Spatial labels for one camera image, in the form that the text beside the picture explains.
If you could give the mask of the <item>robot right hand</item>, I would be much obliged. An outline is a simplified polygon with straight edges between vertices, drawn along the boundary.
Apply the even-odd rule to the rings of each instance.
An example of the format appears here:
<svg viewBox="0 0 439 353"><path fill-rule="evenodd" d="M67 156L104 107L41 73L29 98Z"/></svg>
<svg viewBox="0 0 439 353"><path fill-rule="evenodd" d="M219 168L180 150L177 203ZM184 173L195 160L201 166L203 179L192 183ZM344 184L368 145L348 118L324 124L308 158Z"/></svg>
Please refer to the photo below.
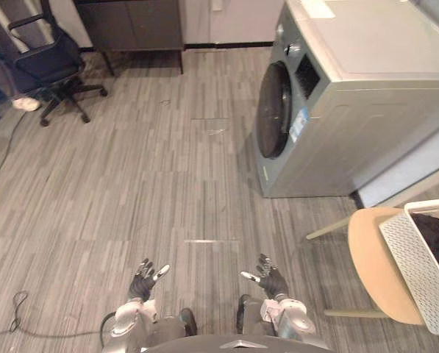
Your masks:
<svg viewBox="0 0 439 353"><path fill-rule="evenodd" d="M255 282L265 291L269 299L279 302L289 297L288 283L268 255L260 253L256 269L258 274L241 271L240 275L249 281Z"/></svg>

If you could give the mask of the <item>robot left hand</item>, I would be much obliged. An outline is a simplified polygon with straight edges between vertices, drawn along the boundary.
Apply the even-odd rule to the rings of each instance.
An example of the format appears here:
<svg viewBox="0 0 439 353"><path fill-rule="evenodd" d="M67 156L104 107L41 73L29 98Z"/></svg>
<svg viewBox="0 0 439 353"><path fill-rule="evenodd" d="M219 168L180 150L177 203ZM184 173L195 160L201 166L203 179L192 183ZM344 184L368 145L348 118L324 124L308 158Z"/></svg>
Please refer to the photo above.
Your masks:
<svg viewBox="0 0 439 353"><path fill-rule="evenodd" d="M154 264L149 258L145 258L139 265L132 281L129 285L128 298L140 299L147 302L151 295L151 290L170 270L169 264L164 265L160 270L154 269Z"/></svg>

